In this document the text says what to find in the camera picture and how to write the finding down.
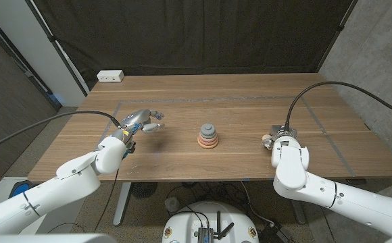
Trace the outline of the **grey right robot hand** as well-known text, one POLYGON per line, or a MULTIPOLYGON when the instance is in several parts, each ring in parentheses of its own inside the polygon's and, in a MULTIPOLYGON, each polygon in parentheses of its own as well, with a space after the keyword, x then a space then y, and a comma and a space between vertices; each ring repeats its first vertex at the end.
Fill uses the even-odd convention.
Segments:
POLYGON ((285 129, 282 125, 272 125, 268 134, 262 136, 262 144, 269 150, 274 146, 274 142, 280 137, 288 136, 297 138, 297 130, 294 128, 285 129))

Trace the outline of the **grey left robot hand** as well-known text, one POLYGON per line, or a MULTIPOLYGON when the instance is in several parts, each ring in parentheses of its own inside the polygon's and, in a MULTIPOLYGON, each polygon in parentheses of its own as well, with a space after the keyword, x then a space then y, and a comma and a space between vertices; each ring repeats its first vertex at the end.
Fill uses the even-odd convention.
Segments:
POLYGON ((152 117, 161 120, 164 114, 150 109, 135 111, 122 120, 120 127, 112 133, 111 137, 126 143, 138 131, 149 134, 165 126, 163 123, 152 123, 152 117))

